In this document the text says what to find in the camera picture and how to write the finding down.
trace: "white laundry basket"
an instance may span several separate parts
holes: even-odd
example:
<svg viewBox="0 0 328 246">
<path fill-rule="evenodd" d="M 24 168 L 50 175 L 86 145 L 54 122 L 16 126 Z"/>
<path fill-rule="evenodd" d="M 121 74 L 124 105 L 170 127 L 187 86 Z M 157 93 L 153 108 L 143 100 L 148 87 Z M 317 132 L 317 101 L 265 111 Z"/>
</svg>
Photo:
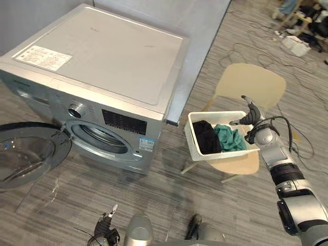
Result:
<svg viewBox="0 0 328 246">
<path fill-rule="evenodd" d="M 246 141 L 245 141 L 245 144 L 246 144 L 247 150 L 221 152 L 221 153 L 203 155 L 199 149 L 195 131 L 193 128 L 194 122 L 206 120 L 214 128 L 217 124 L 229 125 L 229 122 L 231 122 L 233 120 L 241 119 L 245 115 L 246 115 L 246 113 L 243 111 L 191 112 L 191 113 L 189 113 L 188 122 L 187 122 L 186 126 L 184 127 L 184 131 L 186 134 L 187 143 L 188 143 L 191 158 L 193 159 L 193 161 L 224 159 L 224 158 L 246 155 L 252 151 L 258 151 L 259 149 L 255 144 L 250 145 Z M 244 125 L 237 125 L 237 126 L 230 126 L 230 127 L 233 130 L 238 129 L 239 134 L 241 134 L 242 136 L 247 135 L 247 132 L 253 128 L 252 126 L 244 126 Z"/>
</svg>

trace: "chair seat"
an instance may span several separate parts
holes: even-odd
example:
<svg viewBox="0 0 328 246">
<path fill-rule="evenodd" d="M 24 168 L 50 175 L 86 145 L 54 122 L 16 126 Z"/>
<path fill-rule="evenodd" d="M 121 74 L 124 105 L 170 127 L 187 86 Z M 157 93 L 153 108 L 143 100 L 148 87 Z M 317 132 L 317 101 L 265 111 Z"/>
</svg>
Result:
<svg viewBox="0 0 328 246">
<path fill-rule="evenodd" d="M 207 160 L 207 163 L 225 173 L 248 175 L 257 172 L 260 162 L 258 152 L 254 151 L 238 157 Z"/>
</svg>

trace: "washing machine top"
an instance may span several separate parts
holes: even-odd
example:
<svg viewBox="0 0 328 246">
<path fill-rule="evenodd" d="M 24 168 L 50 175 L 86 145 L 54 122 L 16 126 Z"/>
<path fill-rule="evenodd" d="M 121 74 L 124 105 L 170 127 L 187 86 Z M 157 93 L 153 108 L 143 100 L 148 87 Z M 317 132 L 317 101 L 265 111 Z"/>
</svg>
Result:
<svg viewBox="0 0 328 246">
<path fill-rule="evenodd" d="M 165 113 L 187 47 L 181 36 L 80 5 L 14 49 L 10 58 Z"/>
</svg>

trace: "chair backrest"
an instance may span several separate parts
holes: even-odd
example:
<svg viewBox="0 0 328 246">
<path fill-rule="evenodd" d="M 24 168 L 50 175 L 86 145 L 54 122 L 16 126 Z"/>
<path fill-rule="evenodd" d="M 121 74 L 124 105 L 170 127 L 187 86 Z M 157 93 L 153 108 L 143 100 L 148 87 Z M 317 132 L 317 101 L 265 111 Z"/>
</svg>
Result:
<svg viewBox="0 0 328 246">
<path fill-rule="evenodd" d="M 267 109 L 279 102 L 285 89 L 286 81 L 278 74 L 256 65 L 235 63 L 225 69 L 215 94 L 234 99 L 246 95 Z"/>
</svg>

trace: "black cable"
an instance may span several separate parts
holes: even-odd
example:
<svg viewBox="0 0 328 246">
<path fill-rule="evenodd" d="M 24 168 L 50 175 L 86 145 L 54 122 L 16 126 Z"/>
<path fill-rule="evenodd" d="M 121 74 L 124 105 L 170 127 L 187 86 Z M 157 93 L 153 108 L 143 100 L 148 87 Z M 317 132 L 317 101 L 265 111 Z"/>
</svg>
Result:
<svg viewBox="0 0 328 246">
<path fill-rule="evenodd" d="M 272 29 L 272 27 L 264 26 L 264 25 L 262 25 L 261 23 L 256 22 L 256 21 L 254 21 L 254 20 L 250 20 L 250 19 L 247 19 L 247 18 L 243 18 L 243 17 L 241 17 L 241 16 L 240 16 L 240 15 L 242 14 L 241 11 L 231 11 L 231 12 L 227 12 L 227 13 L 229 13 L 229 14 L 231 14 L 231 15 L 233 15 L 233 16 L 239 18 L 239 19 L 242 19 L 242 20 L 244 20 L 244 21 L 248 21 L 248 22 L 250 23 L 250 26 L 251 26 L 251 27 L 256 28 L 256 29 L 260 29 L 260 30 L 262 30 L 262 31 L 264 31 L 264 32 L 268 32 L 270 29 Z M 236 50 L 236 48 L 237 48 L 237 46 L 244 46 L 244 47 L 247 47 L 247 48 L 251 48 L 251 49 L 253 49 L 253 50 L 255 50 L 255 51 L 261 53 L 261 54 L 258 54 L 258 55 L 257 55 L 257 60 L 258 60 L 258 62 L 261 64 L 261 66 L 263 66 L 264 68 L 267 69 L 270 65 L 275 64 L 275 63 L 277 63 L 278 65 L 281 65 L 281 66 L 287 67 L 287 68 L 291 68 L 291 69 L 292 69 L 292 73 L 291 73 L 291 74 L 295 77 L 295 79 L 296 79 L 297 82 L 300 84 L 300 86 L 302 86 L 303 88 L 305 88 L 305 89 L 311 91 L 311 93 L 312 93 L 312 94 L 313 94 L 318 100 L 320 100 L 320 101 L 323 103 L 323 107 L 324 107 L 324 109 L 328 112 L 327 102 L 326 102 L 322 97 L 318 96 L 318 94 L 317 94 L 313 89 L 311 89 L 311 88 L 308 87 L 308 86 L 305 86 L 305 85 L 301 82 L 301 80 L 300 80 L 300 79 L 296 76 L 296 74 L 295 74 L 295 69 L 299 69 L 299 70 L 301 70 L 301 71 L 303 71 L 303 72 L 305 72 L 305 73 L 308 73 L 308 74 L 315 74 L 315 72 L 314 72 L 314 71 L 309 71 L 309 70 L 307 70 L 307 69 L 304 69 L 304 68 L 299 67 L 299 66 L 296 66 L 296 65 L 291 65 L 291 64 L 286 64 L 286 63 L 284 63 L 283 60 L 282 60 L 280 57 L 274 55 L 269 49 L 258 46 L 258 45 L 256 44 L 256 42 L 252 39 L 251 35 L 256 36 L 256 37 L 259 37 L 259 38 L 261 38 L 261 39 L 266 39 L 266 40 L 268 40 L 268 41 L 273 41 L 273 40 L 274 40 L 272 37 L 265 36 L 265 35 L 259 35 L 259 34 L 258 34 L 257 32 L 255 32 L 254 30 L 248 30 L 248 31 L 247 31 L 247 36 L 248 36 L 248 38 L 250 39 L 250 41 L 252 42 L 252 44 L 253 44 L 254 46 L 247 45 L 247 44 L 244 44 L 244 43 L 234 43 L 234 44 L 233 44 L 233 48 L 232 48 L 231 50 L 227 50 L 227 49 L 223 49 L 222 47 L 219 47 L 219 48 L 221 48 L 222 50 L 227 51 L 226 56 L 224 56 L 223 58 L 221 58 L 221 59 L 219 60 L 219 65 L 220 65 L 222 68 L 226 68 L 225 66 L 222 65 L 222 61 L 223 61 L 225 58 L 229 58 L 230 63 L 233 63 L 233 62 L 232 62 L 232 59 L 231 59 L 231 55 L 233 55 L 234 53 L 239 54 L 239 55 L 243 58 L 244 62 L 245 62 L 245 63 L 248 63 L 248 62 L 247 62 L 247 59 L 244 57 L 244 55 L 243 55 L 240 51 Z M 293 56 L 293 57 L 296 57 L 296 58 L 298 58 L 298 59 L 303 60 L 304 65 L 309 65 L 309 63 L 311 63 L 311 62 L 315 62 L 314 60 L 306 60 L 306 59 L 303 58 L 303 57 L 298 57 L 298 56 L 296 56 L 296 55 L 294 55 L 294 54 L 292 54 L 292 53 L 290 53 L 290 52 L 288 52 L 288 51 L 285 51 L 282 47 L 283 47 L 282 45 L 279 46 L 279 48 L 280 48 L 280 50 L 281 50 L 282 52 L 284 52 L 284 53 L 287 54 L 287 55 L 290 55 L 290 56 Z M 269 58 L 269 59 L 271 60 L 271 62 L 270 62 L 269 64 L 264 64 L 264 63 L 260 60 L 260 57 L 267 57 L 267 58 Z M 279 105 L 277 105 L 277 107 L 278 107 L 278 109 L 279 109 L 279 111 L 280 111 L 280 114 L 283 116 L 282 110 L 280 109 Z M 327 174 L 327 172 L 325 172 L 325 171 L 319 171 L 319 170 L 310 169 L 310 168 L 309 168 L 309 167 L 308 167 L 308 166 L 307 166 L 307 165 L 301 160 L 301 158 L 303 158 L 303 159 L 311 159 L 311 158 L 313 158 L 314 155 L 315 155 L 314 147 L 313 147 L 311 141 L 310 141 L 310 140 L 309 140 L 309 139 L 308 139 L 308 138 L 307 138 L 307 137 L 306 137 L 306 136 L 305 136 L 305 135 L 304 135 L 304 134 L 303 134 L 303 133 L 297 128 L 297 127 L 295 127 L 295 126 L 294 126 L 293 124 L 291 124 L 291 123 L 289 123 L 289 124 L 290 124 L 290 126 L 292 126 L 296 131 L 298 131 L 298 132 L 299 132 L 299 133 L 300 133 L 300 134 L 301 134 L 301 135 L 307 140 L 307 142 L 309 143 L 309 145 L 310 145 L 310 147 L 311 147 L 311 149 L 312 149 L 312 152 L 311 152 L 310 157 L 305 157 L 305 156 L 302 156 L 302 155 L 299 153 L 298 146 L 296 147 L 296 149 L 292 146 L 292 144 L 293 144 L 293 140 L 292 140 L 292 131 L 291 131 L 290 127 L 289 127 L 289 136 L 291 136 L 291 137 L 290 137 L 290 141 L 289 141 L 289 146 L 290 146 L 290 147 L 289 147 L 289 150 L 290 150 L 290 151 L 293 150 L 293 151 L 297 154 L 297 156 L 298 156 L 298 158 L 300 159 L 300 161 L 302 162 L 302 164 L 303 164 L 308 170 L 310 170 L 310 171 L 314 171 L 314 172 L 323 172 L 324 174 Z"/>
<path fill-rule="evenodd" d="M 100 244 L 100 242 L 98 242 L 97 238 L 95 238 L 94 236 L 92 236 L 89 232 L 83 231 L 83 230 L 81 230 L 81 229 L 79 229 L 77 227 L 74 227 L 74 229 L 77 229 L 79 231 L 82 231 L 82 232 L 88 234 L 90 237 L 94 238 L 94 240 L 96 240 L 96 242 L 101 246 L 101 244 Z"/>
<path fill-rule="evenodd" d="M 263 119 L 263 120 L 260 120 L 255 126 L 254 126 L 254 129 L 256 129 L 256 127 L 259 126 L 259 124 L 267 121 L 267 120 L 275 120 L 275 119 L 278 119 L 278 118 L 281 118 L 281 119 L 284 119 L 287 123 L 287 127 L 288 127 L 288 136 L 289 136 L 289 152 L 292 151 L 292 148 L 293 148 L 293 135 L 292 135 L 292 128 L 291 128 L 291 124 L 289 122 L 289 120 L 285 117 L 285 116 L 282 116 L 282 115 L 277 115 L 277 116 L 272 116 L 272 117 L 269 117 L 269 118 L 266 118 L 266 119 Z"/>
<path fill-rule="evenodd" d="M 316 169 L 309 168 L 309 167 L 304 163 L 304 161 L 301 159 L 301 157 L 300 157 L 299 154 L 297 154 L 297 157 L 298 157 L 299 161 L 300 161 L 300 162 L 306 167 L 306 169 L 308 169 L 309 171 L 311 171 L 311 172 L 317 172 L 317 173 L 324 173 L 325 175 L 328 176 L 328 173 L 325 172 L 325 171 L 323 171 L 323 170 L 316 170 Z"/>
<path fill-rule="evenodd" d="M 278 108 L 280 114 L 284 116 L 284 114 L 283 114 L 283 112 L 282 112 L 282 110 L 281 110 L 279 104 L 277 104 L 277 108 Z M 293 149 L 294 152 L 295 152 L 296 154 L 299 154 L 299 156 L 300 156 L 301 158 L 303 158 L 303 159 L 307 159 L 307 160 L 312 159 L 312 158 L 314 157 L 314 155 L 315 155 L 313 144 L 312 144 L 311 141 L 308 139 L 308 137 L 307 137 L 304 133 L 302 133 L 302 132 L 301 132 L 296 126 L 294 126 L 292 123 L 291 123 L 291 126 L 292 126 L 296 131 L 298 131 L 298 132 L 299 132 L 299 133 L 300 133 L 300 134 L 306 139 L 306 141 L 309 143 L 309 145 L 310 145 L 310 147 L 311 147 L 311 150 L 312 150 L 310 157 L 304 157 L 304 156 L 300 155 L 300 154 L 299 154 L 299 150 L 298 150 L 298 146 L 297 146 L 297 151 L 298 151 L 298 153 Z"/>
</svg>

